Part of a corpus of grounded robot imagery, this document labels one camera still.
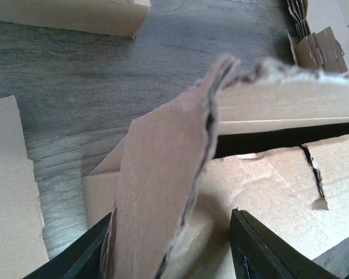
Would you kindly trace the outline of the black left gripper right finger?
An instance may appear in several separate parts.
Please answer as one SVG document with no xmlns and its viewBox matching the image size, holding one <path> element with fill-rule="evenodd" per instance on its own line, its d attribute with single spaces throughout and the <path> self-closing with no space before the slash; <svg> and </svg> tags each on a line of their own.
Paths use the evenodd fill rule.
<svg viewBox="0 0 349 279">
<path fill-rule="evenodd" d="M 230 247 L 236 278 L 336 278 L 245 210 L 232 210 Z"/>
</svg>

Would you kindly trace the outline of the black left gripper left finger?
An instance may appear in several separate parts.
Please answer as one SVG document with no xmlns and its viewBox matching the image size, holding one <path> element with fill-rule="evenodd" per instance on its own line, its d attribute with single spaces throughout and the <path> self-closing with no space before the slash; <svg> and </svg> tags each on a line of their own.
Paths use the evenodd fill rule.
<svg viewBox="0 0 349 279">
<path fill-rule="evenodd" d="M 93 279 L 100 278 L 99 263 L 111 213 L 92 226 L 58 256 L 24 279 Z"/>
</svg>

